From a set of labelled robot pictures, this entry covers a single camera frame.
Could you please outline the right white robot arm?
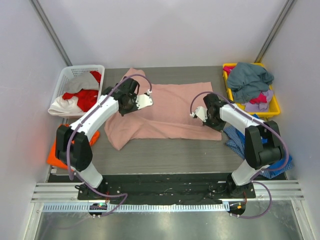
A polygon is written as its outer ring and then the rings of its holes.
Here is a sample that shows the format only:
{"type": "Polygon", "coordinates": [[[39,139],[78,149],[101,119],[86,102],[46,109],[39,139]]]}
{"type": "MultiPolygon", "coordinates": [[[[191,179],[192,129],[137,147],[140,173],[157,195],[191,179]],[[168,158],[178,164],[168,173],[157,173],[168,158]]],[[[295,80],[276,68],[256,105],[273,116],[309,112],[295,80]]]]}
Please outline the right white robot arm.
{"type": "Polygon", "coordinates": [[[253,117],[226,98],[221,100],[213,92],[208,91],[203,101],[206,108],[201,120],[205,126],[221,132],[229,123],[244,135],[244,160],[226,180],[225,190],[230,197],[241,197],[261,170],[274,172],[287,165],[290,157],[288,146],[281,138],[275,121],[253,117]]]}

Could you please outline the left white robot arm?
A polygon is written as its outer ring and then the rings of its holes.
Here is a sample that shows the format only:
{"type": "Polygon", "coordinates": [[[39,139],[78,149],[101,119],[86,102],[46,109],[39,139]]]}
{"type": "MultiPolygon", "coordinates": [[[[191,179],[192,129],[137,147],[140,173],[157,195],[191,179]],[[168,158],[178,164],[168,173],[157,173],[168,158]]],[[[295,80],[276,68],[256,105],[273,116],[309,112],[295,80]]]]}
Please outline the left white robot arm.
{"type": "Polygon", "coordinates": [[[94,133],[115,114],[122,117],[141,110],[140,103],[146,97],[147,106],[153,104],[150,98],[151,87],[147,93],[139,95],[140,84],[132,74],[123,77],[114,87],[109,86],[98,101],[81,118],[69,126],[61,125],[56,131],[55,157],[67,166],[69,179],[77,176],[88,185],[89,194],[100,200],[107,192],[106,181],[94,166],[90,146],[94,133]]]}

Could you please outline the pink printed t shirt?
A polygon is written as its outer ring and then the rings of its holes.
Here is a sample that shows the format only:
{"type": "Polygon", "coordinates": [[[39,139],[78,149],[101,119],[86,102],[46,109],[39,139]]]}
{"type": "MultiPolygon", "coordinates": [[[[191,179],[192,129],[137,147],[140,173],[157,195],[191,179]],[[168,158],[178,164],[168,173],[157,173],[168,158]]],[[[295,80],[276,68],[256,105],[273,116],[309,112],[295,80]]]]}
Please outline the pink printed t shirt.
{"type": "Polygon", "coordinates": [[[210,82],[153,84],[153,105],[121,116],[116,113],[104,125],[111,145],[121,150],[133,139],[190,139],[220,141],[222,134],[190,116],[190,106],[203,106],[197,94],[213,91],[210,82]]]}

